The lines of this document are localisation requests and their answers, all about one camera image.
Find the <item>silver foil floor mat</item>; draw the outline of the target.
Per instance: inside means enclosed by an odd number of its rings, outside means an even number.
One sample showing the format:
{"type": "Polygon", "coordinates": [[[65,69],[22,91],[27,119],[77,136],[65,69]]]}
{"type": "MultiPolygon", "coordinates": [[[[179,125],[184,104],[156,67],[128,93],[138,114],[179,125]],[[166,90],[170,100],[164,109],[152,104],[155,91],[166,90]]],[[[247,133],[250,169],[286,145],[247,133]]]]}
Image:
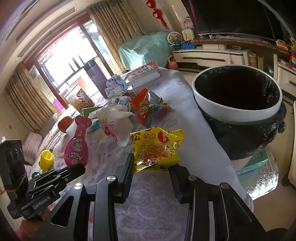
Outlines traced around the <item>silver foil floor mat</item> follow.
{"type": "Polygon", "coordinates": [[[248,164],[236,173],[252,200],[269,194],[278,185],[278,165],[269,148],[256,153],[248,164]]]}

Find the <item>red apple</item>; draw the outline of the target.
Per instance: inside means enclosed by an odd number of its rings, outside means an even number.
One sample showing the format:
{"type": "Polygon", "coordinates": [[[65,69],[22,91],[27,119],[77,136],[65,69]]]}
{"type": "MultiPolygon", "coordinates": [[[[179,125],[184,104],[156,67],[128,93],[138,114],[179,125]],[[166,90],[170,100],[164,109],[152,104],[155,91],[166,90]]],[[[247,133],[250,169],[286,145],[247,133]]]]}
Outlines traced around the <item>red apple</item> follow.
{"type": "Polygon", "coordinates": [[[66,133],[67,128],[69,128],[69,126],[73,123],[73,118],[70,116],[65,116],[64,118],[62,118],[62,120],[60,120],[58,122],[58,129],[63,132],[66,133]]]}

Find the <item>black flat screen television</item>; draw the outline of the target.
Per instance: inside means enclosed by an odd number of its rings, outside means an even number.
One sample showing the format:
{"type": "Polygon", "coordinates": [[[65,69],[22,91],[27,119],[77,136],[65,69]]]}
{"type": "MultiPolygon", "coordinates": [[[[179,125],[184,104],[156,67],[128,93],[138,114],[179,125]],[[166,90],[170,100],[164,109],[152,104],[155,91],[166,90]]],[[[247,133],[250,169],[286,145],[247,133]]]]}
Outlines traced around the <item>black flat screen television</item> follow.
{"type": "Polygon", "coordinates": [[[288,40],[288,31],[260,1],[182,1],[199,35],[238,34],[288,40]]]}

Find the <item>striped sofa cushion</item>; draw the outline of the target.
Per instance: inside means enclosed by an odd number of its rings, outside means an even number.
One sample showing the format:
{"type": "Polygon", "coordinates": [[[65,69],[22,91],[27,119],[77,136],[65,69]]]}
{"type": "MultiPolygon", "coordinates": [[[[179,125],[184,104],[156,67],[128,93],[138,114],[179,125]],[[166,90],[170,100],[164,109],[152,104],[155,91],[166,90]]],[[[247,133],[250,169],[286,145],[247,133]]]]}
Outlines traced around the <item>striped sofa cushion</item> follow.
{"type": "Polygon", "coordinates": [[[30,132],[23,144],[23,155],[26,160],[34,159],[42,143],[43,137],[39,133],[30,132]]]}

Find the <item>white trash bin black liner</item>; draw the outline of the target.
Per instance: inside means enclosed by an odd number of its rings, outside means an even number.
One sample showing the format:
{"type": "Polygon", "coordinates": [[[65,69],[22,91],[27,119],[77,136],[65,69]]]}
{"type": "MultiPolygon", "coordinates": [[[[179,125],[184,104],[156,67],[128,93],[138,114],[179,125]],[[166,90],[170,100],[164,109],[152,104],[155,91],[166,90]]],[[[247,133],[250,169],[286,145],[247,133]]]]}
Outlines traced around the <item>white trash bin black liner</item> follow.
{"type": "Polygon", "coordinates": [[[277,81],[245,65],[210,67],[192,82],[195,101],[231,160],[263,150],[285,131],[287,109],[277,81]]]}

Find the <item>clear jar of snacks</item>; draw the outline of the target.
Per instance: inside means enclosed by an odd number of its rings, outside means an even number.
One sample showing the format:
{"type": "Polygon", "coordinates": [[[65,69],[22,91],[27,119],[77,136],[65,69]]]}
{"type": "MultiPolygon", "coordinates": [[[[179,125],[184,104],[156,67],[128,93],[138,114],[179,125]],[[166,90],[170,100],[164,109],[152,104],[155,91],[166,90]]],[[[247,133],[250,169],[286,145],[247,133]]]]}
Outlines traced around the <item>clear jar of snacks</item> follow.
{"type": "Polygon", "coordinates": [[[81,87],[71,90],[65,98],[79,112],[81,112],[83,108],[92,108],[95,106],[93,100],[81,87]]]}

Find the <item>beige curtain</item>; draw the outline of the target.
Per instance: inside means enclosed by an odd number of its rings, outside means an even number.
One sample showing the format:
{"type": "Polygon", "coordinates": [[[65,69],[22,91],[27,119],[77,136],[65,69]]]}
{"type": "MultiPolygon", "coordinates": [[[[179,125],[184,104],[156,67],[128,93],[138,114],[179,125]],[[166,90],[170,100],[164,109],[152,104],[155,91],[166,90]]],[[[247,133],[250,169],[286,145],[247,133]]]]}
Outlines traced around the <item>beige curtain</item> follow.
{"type": "Polygon", "coordinates": [[[127,1],[98,1],[86,8],[91,20],[107,44],[119,69],[121,63],[118,48],[136,37],[144,35],[127,1]]]}
{"type": "Polygon", "coordinates": [[[4,92],[18,117],[32,132],[38,133],[51,116],[58,113],[22,62],[17,65],[4,92]]]}

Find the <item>right beige curtain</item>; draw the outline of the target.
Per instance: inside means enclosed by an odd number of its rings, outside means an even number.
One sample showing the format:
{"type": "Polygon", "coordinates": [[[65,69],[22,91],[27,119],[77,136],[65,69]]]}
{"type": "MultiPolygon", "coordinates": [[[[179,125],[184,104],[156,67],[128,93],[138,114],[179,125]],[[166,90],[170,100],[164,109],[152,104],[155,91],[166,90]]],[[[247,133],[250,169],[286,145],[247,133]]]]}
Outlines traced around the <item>right beige curtain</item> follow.
{"type": "Polygon", "coordinates": [[[98,1],[86,8],[91,20],[107,44],[119,69],[121,63],[118,48],[136,37],[144,35],[127,1],[98,1]]]}

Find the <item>toy telephone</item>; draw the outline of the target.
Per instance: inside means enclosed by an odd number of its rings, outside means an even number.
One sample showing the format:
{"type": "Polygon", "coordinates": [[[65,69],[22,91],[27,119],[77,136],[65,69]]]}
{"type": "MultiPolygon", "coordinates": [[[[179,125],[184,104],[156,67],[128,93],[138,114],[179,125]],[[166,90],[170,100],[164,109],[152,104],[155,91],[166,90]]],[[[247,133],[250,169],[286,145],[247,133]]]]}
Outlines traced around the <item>toy telephone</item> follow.
{"type": "Polygon", "coordinates": [[[185,42],[195,39],[195,33],[194,33],[193,29],[191,29],[191,28],[182,30],[182,36],[183,36],[183,40],[185,42]]]}

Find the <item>pink kettlebell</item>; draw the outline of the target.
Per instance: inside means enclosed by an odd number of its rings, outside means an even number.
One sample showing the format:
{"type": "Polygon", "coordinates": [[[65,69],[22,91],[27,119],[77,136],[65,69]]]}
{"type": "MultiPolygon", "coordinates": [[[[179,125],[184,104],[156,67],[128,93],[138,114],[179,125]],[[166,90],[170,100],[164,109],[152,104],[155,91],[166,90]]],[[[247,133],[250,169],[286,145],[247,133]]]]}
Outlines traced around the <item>pink kettlebell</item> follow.
{"type": "Polygon", "coordinates": [[[171,70],[177,70],[178,69],[178,64],[174,58],[173,55],[170,55],[168,57],[168,64],[167,64],[167,68],[171,69],[171,70]]]}

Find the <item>toy ferris wheel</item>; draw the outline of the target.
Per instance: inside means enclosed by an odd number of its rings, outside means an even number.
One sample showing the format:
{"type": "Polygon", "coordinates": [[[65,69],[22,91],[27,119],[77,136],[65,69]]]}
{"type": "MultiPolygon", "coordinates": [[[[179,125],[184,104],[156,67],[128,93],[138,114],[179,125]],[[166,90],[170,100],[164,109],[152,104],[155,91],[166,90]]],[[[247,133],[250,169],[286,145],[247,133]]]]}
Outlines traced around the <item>toy ferris wheel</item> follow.
{"type": "Polygon", "coordinates": [[[183,41],[183,37],[178,32],[170,32],[168,33],[166,40],[168,42],[169,47],[174,47],[175,50],[181,49],[181,43],[183,41]]]}

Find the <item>white tv cabinet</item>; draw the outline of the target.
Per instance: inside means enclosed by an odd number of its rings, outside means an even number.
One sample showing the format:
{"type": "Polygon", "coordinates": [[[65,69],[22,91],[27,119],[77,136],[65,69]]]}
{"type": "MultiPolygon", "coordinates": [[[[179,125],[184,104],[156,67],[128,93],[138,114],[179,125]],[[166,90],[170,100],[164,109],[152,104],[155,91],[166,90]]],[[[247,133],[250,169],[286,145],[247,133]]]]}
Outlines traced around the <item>white tv cabinet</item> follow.
{"type": "Polygon", "coordinates": [[[256,67],[273,77],[286,96],[295,99],[295,67],[288,62],[289,55],[283,52],[258,45],[205,44],[176,50],[173,58],[180,71],[195,73],[227,64],[256,67]]]}

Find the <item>red heart hanging decoration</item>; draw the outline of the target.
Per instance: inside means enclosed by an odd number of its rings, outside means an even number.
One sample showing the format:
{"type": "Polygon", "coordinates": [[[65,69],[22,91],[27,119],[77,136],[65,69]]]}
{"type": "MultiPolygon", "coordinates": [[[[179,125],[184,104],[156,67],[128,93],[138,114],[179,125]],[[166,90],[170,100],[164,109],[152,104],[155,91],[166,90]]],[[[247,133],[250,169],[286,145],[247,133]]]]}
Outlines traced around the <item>red heart hanging decoration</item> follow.
{"type": "Polygon", "coordinates": [[[147,0],[146,1],[146,6],[150,9],[153,10],[153,13],[152,15],[161,21],[161,24],[163,25],[163,27],[166,29],[166,30],[169,30],[168,28],[168,25],[166,23],[166,21],[164,20],[163,18],[163,14],[162,14],[162,11],[160,9],[157,8],[157,5],[156,5],[156,1],[155,0],[147,0]]]}

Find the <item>red carton box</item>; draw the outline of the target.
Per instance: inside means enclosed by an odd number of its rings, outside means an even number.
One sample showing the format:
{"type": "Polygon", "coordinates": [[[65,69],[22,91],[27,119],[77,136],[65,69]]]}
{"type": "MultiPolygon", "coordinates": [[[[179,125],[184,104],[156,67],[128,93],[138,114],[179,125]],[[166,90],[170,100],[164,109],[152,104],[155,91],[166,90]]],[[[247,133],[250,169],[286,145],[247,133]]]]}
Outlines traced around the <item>red carton box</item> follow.
{"type": "Polygon", "coordinates": [[[137,92],[131,85],[127,88],[127,91],[124,94],[122,94],[119,98],[123,99],[123,98],[129,97],[130,99],[134,99],[136,96],[137,96],[137,92]]]}

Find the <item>purple thermos bottle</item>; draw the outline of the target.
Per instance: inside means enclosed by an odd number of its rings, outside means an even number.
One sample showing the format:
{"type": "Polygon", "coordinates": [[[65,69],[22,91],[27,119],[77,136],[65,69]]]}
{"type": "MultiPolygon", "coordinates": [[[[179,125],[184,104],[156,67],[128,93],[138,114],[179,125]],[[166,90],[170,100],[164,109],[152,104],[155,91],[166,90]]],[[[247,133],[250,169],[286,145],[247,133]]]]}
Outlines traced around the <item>purple thermos bottle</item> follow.
{"type": "Polygon", "coordinates": [[[92,80],[92,82],[95,84],[99,92],[102,94],[102,96],[107,99],[107,94],[105,92],[105,89],[107,88],[106,82],[107,79],[100,69],[100,67],[97,65],[94,59],[91,59],[88,61],[84,66],[84,70],[92,80]]]}

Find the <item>floral lavender tablecloth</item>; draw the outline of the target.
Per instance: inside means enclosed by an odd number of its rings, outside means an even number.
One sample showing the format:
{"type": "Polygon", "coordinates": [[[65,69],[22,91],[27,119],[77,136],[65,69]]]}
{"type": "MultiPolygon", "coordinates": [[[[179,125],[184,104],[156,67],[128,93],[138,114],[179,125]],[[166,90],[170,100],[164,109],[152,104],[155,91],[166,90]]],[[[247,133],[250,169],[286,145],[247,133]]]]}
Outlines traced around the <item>floral lavender tablecloth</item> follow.
{"type": "Polygon", "coordinates": [[[243,239],[253,201],[183,75],[160,73],[137,88],[123,147],[112,108],[100,109],[85,174],[35,222],[33,240],[243,239]]]}

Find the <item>crumpled blue white cloth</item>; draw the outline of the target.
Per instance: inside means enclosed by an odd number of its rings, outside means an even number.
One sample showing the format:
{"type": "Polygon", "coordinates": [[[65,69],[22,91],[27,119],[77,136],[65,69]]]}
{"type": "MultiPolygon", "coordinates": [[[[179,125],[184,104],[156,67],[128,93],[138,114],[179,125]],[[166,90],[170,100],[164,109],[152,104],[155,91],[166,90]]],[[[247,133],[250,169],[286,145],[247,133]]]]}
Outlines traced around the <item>crumpled blue white cloth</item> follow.
{"type": "Polygon", "coordinates": [[[106,81],[105,93],[108,98],[119,97],[123,95],[128,89],[126,82],[117,74],[106,81]]]}

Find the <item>stack of picture books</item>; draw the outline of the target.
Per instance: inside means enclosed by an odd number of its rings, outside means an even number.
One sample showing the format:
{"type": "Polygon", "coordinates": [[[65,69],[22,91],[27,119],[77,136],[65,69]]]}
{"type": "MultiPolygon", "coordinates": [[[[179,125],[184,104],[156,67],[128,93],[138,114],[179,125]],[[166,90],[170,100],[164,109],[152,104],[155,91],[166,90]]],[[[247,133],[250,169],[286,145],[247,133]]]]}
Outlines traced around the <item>stack of picture books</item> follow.
{"type": "Polygon", "coordinates": [[[159,78],[160,76],[158,64],[156,60],[154,60],[127,73],[125,82],[127,85],[132,85],[137,88],[159,78]]]}

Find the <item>left beige curtain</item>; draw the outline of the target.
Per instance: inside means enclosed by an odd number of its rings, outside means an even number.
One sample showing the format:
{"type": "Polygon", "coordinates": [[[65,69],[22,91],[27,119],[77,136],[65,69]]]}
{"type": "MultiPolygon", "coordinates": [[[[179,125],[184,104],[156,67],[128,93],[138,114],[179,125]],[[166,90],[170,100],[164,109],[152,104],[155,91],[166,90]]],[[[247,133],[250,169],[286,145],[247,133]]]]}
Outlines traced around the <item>left beige curtain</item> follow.
{"type": "Polygon", "coordinates": [[[58,113],[22,62],[17,65],[4,92],[18,117],[32,132],[38,133],[51,116],[58,113]]]}

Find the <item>yellow foam fruit net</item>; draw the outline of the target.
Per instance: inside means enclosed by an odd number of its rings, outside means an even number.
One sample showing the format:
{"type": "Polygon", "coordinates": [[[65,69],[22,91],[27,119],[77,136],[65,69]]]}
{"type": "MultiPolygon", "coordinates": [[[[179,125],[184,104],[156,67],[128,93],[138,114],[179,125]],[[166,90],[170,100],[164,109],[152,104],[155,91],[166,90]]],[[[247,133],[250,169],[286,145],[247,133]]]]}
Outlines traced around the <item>yellow foam fruit net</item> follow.
{"type": "Polygon", "coordinates": [[[39,166],[43,172],[49,171],[54,166],[54,155],[50,150],[43,150],[40,154],[39,166]]]}

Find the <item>balcony sliding door frame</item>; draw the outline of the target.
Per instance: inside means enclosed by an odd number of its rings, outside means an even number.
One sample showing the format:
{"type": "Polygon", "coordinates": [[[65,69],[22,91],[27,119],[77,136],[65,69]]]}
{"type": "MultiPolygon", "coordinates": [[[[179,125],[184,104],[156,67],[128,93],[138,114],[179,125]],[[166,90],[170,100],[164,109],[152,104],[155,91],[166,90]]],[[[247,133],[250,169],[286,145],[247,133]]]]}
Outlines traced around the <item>balcony sliding door frame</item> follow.
{"type": "Polygon", "coordinates": [[[64,97],[74,86],[89,96],[98,92],[84,69],[92,60],[106,78],[121,73],[95,23],[82,14],[51,31],[27,57],[25,66],[46,98],[63,112],[69,105],[64,97]]]}

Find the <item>teal covered furniture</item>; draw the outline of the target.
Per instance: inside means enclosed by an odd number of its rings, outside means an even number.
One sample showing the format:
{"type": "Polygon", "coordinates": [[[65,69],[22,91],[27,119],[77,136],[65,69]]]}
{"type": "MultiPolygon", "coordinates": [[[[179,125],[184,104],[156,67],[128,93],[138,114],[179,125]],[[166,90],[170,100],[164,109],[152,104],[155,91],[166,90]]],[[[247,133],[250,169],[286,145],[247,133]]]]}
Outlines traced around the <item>teal covered furniture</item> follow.
{"type": "Polygon", "coordinates": [[[154,32],[136,37],[121,44],[117,51],[125,70],[137,69],[151,61],[165,67],[168,57],[174,51],[167,41],[167,32],[154,32]]]}

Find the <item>white foam fruit net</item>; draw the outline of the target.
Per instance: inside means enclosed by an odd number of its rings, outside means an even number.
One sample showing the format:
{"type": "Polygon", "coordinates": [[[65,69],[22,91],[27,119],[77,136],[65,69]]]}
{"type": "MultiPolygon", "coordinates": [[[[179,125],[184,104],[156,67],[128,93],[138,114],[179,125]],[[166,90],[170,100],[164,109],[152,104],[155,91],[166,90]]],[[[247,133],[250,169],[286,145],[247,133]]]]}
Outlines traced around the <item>white foam fruit net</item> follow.
{"type": "Polygon", "coordinates": [[[76,132],[77,124],[75,121],[66,129],[66,133],[69,135],[70,138],[73,138],[76,132]]]}

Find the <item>pink drink bottle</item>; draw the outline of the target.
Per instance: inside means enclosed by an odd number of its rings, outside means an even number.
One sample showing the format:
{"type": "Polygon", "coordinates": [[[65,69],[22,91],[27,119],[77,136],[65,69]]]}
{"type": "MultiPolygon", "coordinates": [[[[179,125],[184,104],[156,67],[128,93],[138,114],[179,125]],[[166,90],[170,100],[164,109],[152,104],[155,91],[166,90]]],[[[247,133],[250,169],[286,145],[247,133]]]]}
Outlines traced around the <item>pink drink bottle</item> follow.
{"type": "Polygon", "coordinates": [[[86,166],[89,157],[85,135],[86,130],[91,127],[92,121],[79,115],[75,118],[75,123],[77,125],[75,135],[68,142],[64,152],[64,161],[68,167],[77,164],[86,166]]]}

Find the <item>yellow snack bag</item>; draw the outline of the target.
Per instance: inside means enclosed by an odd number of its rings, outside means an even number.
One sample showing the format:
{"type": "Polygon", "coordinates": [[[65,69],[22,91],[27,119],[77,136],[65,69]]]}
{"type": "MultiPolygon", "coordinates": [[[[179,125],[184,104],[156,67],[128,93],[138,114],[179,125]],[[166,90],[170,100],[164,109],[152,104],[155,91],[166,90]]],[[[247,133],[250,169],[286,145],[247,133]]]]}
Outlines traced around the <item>yellow snack bag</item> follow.
{"type": "Polygon", "coordinates": [[[153,127],[130,133],[133,148],[132,172],[166,172],[181,159],[177,149],[185,140],[179,129],[168,131],[153,127]]]}

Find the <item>orange snack bag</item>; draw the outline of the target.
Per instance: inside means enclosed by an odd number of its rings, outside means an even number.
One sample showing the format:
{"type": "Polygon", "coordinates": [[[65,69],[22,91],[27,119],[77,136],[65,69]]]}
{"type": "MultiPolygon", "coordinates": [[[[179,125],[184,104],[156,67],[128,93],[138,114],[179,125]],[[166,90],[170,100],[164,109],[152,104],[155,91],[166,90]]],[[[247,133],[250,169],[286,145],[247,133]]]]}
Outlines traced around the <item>orange snack bag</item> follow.
{"type": "Polygon", "coordinates": [[[153,91],[144,88],[132,99],[139,122],[146,128],[150,128],[156,113],[169,108],[169,104],[153,91]]]}

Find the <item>crumpled white plastic bag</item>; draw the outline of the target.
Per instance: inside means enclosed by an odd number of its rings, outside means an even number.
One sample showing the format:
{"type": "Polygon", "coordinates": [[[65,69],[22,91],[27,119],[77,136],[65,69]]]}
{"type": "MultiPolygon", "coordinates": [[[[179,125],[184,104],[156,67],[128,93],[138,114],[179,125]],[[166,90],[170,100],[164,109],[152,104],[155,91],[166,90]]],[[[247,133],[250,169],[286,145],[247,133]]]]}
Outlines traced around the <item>crumpled white plastic bag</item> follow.
{"type": "Polygon", "coordinates": [[[89,114],[91,119],[99,120],[100,128],[107,136],[113,137],[117,144],[125,147],[130,139],[133,124],[130,116],[134,113],[128,111],[126,105],[105,106],[89,114]]]}

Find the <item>green snack packet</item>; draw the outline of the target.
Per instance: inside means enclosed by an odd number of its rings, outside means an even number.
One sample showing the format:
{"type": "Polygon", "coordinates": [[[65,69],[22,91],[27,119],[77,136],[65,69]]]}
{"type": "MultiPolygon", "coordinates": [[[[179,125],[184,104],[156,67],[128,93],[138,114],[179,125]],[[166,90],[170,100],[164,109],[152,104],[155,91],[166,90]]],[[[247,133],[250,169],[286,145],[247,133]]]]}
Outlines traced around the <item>green snack packet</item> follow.
{"type": "Polygon", "coordinates": [[[88,118],[89,117],[89,114],[91,112],[94,112],[98,109],[101,109],[101,106],[94,106],[94,107],[91,107],[91,108],[82,108],[81,109],[81,116],[85,117],[85,118],[88,118]]]}

